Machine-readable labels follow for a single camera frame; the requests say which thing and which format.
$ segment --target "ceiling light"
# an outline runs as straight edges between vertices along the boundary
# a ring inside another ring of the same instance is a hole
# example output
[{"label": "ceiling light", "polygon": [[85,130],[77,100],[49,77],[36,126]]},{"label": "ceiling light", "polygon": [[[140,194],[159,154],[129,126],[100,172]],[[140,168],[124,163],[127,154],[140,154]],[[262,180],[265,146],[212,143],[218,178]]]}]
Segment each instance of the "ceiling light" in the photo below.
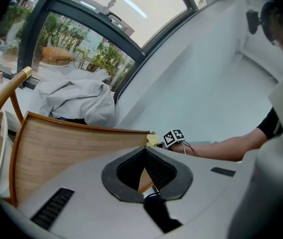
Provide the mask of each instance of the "ceiling light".
[{"label": "ceiling light", "polygon": [[129,4],[131,7],[133,7],[141,16],[144,18],[147,17],[147,15],[137,6],[135,5],[131,0],[124,0],[127,4]]},{"label": "ceiling light", "polygon": [[81,1],[81,4],[83,4],[83,5],[85,5],[85,6],[89,7],[89,8],[91,8],[91,9],[93,9],[93,10],[96,10],[96,7],[94,7],[94,6],[92,6],[92,5],[88,4],[88,3],[86,3],[86,2],[84,2],[84,1]]}]

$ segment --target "black sleeve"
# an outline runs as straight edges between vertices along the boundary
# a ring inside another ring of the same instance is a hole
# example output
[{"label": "black sleeve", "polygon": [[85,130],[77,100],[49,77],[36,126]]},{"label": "black sleeve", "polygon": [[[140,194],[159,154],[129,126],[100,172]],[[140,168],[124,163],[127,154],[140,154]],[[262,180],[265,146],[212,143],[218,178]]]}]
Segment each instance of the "black sleeve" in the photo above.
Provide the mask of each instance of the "black sleeve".
[{"label": "black sleeve", "polygon": [[266,118],[263,119],[262,123],[259,124],[257,128],[263,131],[267,139],[271,139],[274,137],[274,131],[278,122],[279,118],[277,117],[274,109],[272,108],[267,114]]}]

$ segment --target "white cloth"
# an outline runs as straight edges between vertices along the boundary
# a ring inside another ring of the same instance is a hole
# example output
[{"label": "white cloth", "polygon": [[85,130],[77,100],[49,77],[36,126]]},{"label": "white cloth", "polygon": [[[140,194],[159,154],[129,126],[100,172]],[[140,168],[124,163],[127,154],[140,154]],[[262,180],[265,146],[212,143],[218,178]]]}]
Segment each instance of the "white cloth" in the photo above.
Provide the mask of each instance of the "white cloth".
[{"label": "white cloth", "polygon": [[88,125],[113,126],[113,95],[98,80],[42,82],[34,89],[29,110],[53,118],[85,119]]}]

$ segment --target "window frame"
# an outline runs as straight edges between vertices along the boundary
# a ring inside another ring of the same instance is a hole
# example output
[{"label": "window frame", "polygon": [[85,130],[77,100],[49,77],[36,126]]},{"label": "window frame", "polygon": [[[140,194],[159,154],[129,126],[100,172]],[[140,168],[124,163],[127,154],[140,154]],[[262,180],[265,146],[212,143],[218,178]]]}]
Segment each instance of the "window frame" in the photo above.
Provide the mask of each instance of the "window frame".
[{"label": "window frame", "polygon": [[[115,91],[114,99],[117,102],[120,95],[151,55],[173,32],[199,12],[194,0],[183,0],[183,2],[187,10],[172,19],[141,48],[128,35],[114,26],[107,16],[103,17],[80,3],[72,0],[39,0],[29,16],[22,34],[17,57],[17,72],[27,66],[32,66],[37,40],[46,19],[51,12],[57,13],[97,32],[135,61]],[[38,82],[36,79],[29,79],[21,87],[34,89]]]}]

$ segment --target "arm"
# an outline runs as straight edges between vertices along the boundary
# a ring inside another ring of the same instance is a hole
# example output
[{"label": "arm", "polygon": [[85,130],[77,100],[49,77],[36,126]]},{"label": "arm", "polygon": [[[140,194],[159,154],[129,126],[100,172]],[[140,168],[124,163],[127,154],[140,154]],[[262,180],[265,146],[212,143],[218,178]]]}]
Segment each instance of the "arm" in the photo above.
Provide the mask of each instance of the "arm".
[{"label": "arm", "polygon": [[[199,157],[240,161],[247,151],[260,148],[266,141],[265,134],[259,128],[256,128],[244,136],[232,137],[210,145],[191,145],[191,147]],[[185,146],[185,148],[188,155],[193,155],[189,147]],[[171,150],[184,153],[182,144],[173,145]]]}]

